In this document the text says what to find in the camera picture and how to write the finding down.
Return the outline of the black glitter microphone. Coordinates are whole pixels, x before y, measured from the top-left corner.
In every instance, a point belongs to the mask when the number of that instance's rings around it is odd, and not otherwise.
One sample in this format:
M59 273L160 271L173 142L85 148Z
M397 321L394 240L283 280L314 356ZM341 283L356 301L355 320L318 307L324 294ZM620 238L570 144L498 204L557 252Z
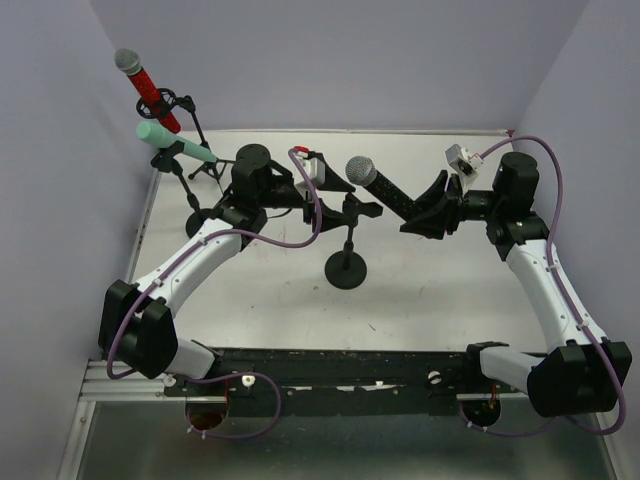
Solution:
M350 183L363 187L401 219L409 221L420 214L416 203L384 176L370 158L352 157L346 163L345 174Z

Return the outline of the black round-base clip stand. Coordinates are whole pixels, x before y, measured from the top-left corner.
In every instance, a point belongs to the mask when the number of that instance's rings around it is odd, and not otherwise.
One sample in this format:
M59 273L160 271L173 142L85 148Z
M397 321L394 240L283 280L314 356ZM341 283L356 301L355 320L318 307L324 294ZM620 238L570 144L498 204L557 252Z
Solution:
M182 150L183 144L180 142L174 143L167 149L158 149L158 152L152 158L150 164L160 173L170 173L174 175L182 186L187 203L192 210L192 213L185 222L185 233L188 238L192 238L201 229L204 222L211 218L213 209L203 208L200 205L197 195L191 190L187 180L193 180L197 174L204 173L213 178L217 184L220 184L220 175L217 173L213 163L204 162L194 172L185 176L182 165L176 159L176 156L181 154Z

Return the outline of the teal toy microphone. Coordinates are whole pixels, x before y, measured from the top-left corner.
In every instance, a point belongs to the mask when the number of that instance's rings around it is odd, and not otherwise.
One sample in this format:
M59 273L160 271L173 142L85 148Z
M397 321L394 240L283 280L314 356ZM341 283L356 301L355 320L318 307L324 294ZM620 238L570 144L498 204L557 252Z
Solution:
M183 144L182 153L184 155L202 162L216 163L218 161L218 157L209 149L174 134L157 123L139 122L136 126L136 135L139 140L158 149L167 149L174 143L180 142Z

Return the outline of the black tripod shock-mount stand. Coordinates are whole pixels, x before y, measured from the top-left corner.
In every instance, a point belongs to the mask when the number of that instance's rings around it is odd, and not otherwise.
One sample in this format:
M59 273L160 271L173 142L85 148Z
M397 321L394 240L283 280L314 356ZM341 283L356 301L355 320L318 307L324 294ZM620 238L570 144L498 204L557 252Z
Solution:
M201 165L189 174L188 178L193 180L199 173L204 173L213 178L219 189L222 189L222 175L226 167L231 165L233 161L220 159L211 151L200 126L193 99L189 95L179 97L172 90L166 88L160 88L159 93L160 101L153 105L147 104L143 98L140 98L136 103L136 111L143 118L143 121L136 127L138 138L158 150L160 162L163 162L170 153L172 156L170 156L169 162L179 153L200 161ZM169 116L175 108L181 108L191 115L200 140L199 143L187 140L160 123L160 120L169 120Z

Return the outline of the red microphone silver head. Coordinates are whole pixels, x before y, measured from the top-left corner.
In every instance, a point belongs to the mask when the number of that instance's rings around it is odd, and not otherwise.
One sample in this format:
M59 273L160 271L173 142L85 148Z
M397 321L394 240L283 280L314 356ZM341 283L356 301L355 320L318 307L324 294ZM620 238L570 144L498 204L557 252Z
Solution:
M169 110L169 104L163 94L142 67L139 55L131 49L119 48L115 51L114 62L139 93L142 100L142 112L149 113L153 119L156 119L170 132L179 133L181 125Z

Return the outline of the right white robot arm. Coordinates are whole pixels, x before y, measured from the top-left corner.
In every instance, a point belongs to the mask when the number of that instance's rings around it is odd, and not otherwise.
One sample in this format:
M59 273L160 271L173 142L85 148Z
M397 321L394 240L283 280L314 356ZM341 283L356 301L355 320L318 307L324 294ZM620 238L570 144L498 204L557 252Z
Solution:
M547 353L535 357L499 342L467 351L480 375L526 394L543 417L608 412L632 355L591 321L561 269L544 220L532 209L539 182L536 160L508 152L491 189L474 190L483 160L454 145L446 152L452 174L441 172L416 201L418 213L401 229L431 239L453 234L463 221L483 221L490 243L523 287L541 325Z

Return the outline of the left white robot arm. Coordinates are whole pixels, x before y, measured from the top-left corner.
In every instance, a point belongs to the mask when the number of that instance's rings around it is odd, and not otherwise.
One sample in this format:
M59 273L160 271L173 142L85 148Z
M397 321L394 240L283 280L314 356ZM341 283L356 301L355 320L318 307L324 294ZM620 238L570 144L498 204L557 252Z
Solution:
M201 382L216 354L178 336L174 320L200 285L252 241L279 248L311 245L324 225L322 191L336 192L346 182L320 152L295 146L288 152L295 170L276 175L279 165L259 144L242 147L232 168L232 182L195 234L168 260L133 283L115 281L105 294L98 343L106 372L119 380L134 373L154 379L162 374ZM312 228L297 243L262 235L269 208L299 208Z

